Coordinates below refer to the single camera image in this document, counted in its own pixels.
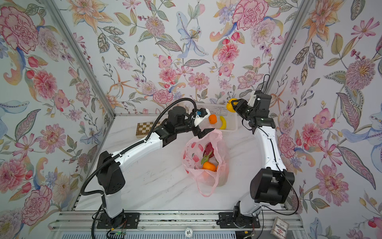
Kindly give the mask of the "yellow lemon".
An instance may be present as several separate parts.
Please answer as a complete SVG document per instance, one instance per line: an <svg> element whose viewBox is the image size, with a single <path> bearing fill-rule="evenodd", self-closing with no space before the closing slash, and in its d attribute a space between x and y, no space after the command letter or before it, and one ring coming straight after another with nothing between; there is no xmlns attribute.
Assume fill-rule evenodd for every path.
<svg viewBox="0 0 382 239"><path fill-rule="evenodd" d="M230 99L226 105L226 108L229 112L232 112L232 113L235 113L235 109L234 109L234 106L237 105L238 103L238 100L233 98L233 99Z"/></svg>

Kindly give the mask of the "orange fruit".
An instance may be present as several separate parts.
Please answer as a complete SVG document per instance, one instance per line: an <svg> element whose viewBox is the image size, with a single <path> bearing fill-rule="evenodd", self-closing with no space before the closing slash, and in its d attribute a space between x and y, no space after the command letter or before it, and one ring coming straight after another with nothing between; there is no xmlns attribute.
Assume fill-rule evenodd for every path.
<svg viewBox="0 0 382 239"><path fill-rule="evenodd" d="M217 167L213 164L213 163L211 163L211 162L205 162L204 164L203 164L203 169L204 170L209 170L209 171L213 171L213 172L216 172L217 171Z"/></svg>
<svg viewBox="0 0 382 239"><path fill-rule="evenodd" d="M217 123L217 116L212 114L209 116L209 123L210 124L216 124Z"/></svg>

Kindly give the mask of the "pink plastic bag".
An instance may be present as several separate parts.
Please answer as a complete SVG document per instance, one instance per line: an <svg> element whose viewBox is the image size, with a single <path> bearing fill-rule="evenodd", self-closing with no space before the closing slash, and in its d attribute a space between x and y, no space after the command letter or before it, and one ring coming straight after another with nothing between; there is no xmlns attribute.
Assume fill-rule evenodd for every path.
<svg viewBox="0 0 382 239"><path fill-rule="evenodd" d="M220 130L205 137L193 137L182 152L182 163L199 193L210 197L217 187L226 184L229 175L228 150Z"/></svg>

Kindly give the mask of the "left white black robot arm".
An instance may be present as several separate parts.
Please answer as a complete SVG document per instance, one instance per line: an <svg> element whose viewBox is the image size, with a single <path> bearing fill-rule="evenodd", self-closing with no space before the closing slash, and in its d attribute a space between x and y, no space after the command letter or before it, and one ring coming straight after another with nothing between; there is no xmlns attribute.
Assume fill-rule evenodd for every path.
<svg viewBox="0 0 382 239"><path fill-rule="evenodd" d="M110 219L124 212L121 190L125 186L124 172L146 155L161 149L177 139L178 134L192 132L199 139L212 132L212 128L201 129L200 124L209 118L210 111L194 108L190 113L181 106L165 110L167 118L159 115L145 138L115 153L104 151L99 155L97 168L84 181L80 194L100 194L102 209Z"/></svg>

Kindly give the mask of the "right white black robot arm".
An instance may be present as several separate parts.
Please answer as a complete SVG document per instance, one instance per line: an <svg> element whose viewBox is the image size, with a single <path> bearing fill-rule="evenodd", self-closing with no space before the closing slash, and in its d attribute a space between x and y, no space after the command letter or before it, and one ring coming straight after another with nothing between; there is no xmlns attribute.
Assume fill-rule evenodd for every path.
<svg viewBox="0 0 382 239"><path fill-rule="evenodd" d="M288 172L280 156L277 145L276 124L269 116L272 97L256 90L250 100L232 100L234 111L247 121L255 139L258 151L255 159L262 166L250 183L250 195L239 201L234 207L238 216L252 217L264 208L283 204L295 180Z"/></svg>

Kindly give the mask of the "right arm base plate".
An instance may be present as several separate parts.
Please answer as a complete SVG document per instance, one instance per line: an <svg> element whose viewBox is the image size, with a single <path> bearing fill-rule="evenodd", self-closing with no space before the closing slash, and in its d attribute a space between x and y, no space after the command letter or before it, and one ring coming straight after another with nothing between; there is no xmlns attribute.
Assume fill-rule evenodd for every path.
<svg viewBox="0 0 382 239"><path fill-rule="evenodd" d="M261 227L257 216L234 216L233 212L219 212L216 224L221 229L258 229Z"/></svg>

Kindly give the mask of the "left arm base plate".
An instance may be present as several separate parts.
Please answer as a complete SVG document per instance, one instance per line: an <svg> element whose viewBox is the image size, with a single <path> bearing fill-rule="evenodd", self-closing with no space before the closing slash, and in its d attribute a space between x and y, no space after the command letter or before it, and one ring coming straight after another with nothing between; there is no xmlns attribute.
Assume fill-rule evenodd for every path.
<svg viewBox="0 0 382 239"><path fill-rule="evenodd" d="M111 218L107 213L101 213L97 229L137 229L140 213L120 213L115 218Z"/></svg>

